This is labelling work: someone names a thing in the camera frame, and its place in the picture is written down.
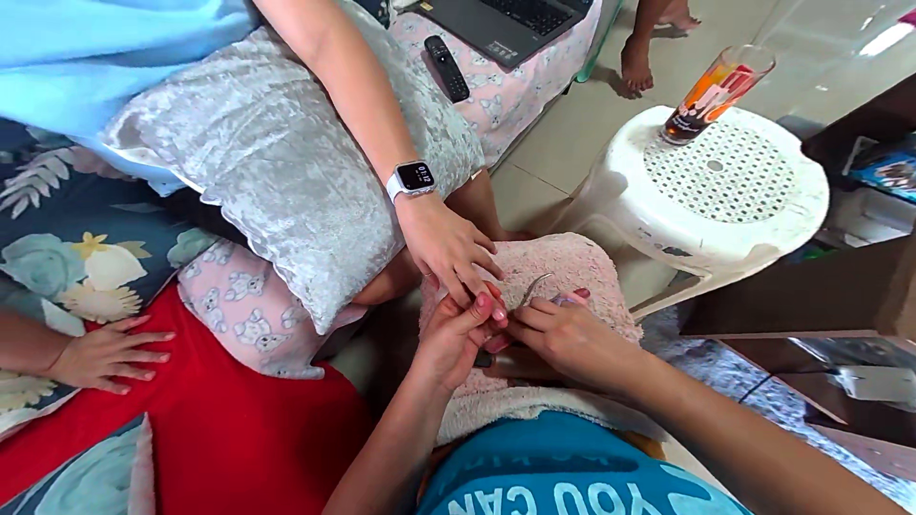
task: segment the cable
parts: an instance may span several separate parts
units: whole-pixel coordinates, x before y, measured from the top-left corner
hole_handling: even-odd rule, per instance
[[[787,370],[785,372],[770,372],[769,374],[767,374],[765,378],[758,381],[756,385],[750,387],[750,389],[744,395],[741,396],[741,399],[738,399],[738,404],[743,404],[744,401],[747,400],[747,398],[750,397],[752,393],[757,391],[760,387],[766,384],[766,382],[772,379],[773,377],[786,376],[789,374],[829,374],[831,376],[835,376],[836,374],[838,374],[838,371],[828,368],[826,370],[800,370],[800,371]]]
[[[741,396],[741,399],[738,399],[738,404],[743,404],[744,401],[747,400],[748,397],[750,397],[750,394],[752,394],[752,393],[754,393],[755,391],[757,391],[760,387],[763,386],[763,383],[769,381],[769,380],[770,380],[773,376],[775,376],[775,375],[776,375],[776,374],[767,374],[767,376],[766,376],[765,378],[761,379],[760,381],[758,381],[758,383],[757,383],[756,385],[750,387],[750,389],[747,391],[747,393],[745,393],[744,395],[742,395],[742,396]]]

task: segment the watch face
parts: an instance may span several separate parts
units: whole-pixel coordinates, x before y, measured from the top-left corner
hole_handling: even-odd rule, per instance
[[[436,181],[432,178],[430,167],[426,166],[426,163],[401,165],[398,167],[398,176],[408,192],[415,192],[436,184]]]

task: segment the red cloth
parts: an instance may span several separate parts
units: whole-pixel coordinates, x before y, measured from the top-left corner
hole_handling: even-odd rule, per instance
[[[174,331],[150,382],[126,396],[84,390],[0,444],[0,505],[108,434],[149,413],[158,513],[320,513],[372,431],[365,403],[325,379],[269,378],[237,363],[169,285],[145,332]]]

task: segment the blue t-shirt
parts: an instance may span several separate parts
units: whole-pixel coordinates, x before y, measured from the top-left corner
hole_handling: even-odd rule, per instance
[[[749,515],[722,491],[568,413],[491,424],[431,478],[418,515]]]

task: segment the remote control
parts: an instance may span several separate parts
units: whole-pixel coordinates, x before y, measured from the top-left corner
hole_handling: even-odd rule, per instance
[[[446,93],[452,100],[452,104],[457,104],[471,96],[471,91],[467,89],[467,82],[461,70],[458,70],[458,63],[452,57],[449,48],[445,46],[445,41],[439,36],[429,36],[423,41],[423,46],[430,54],[432,65],[436,67],[442,83],[445,84]]]

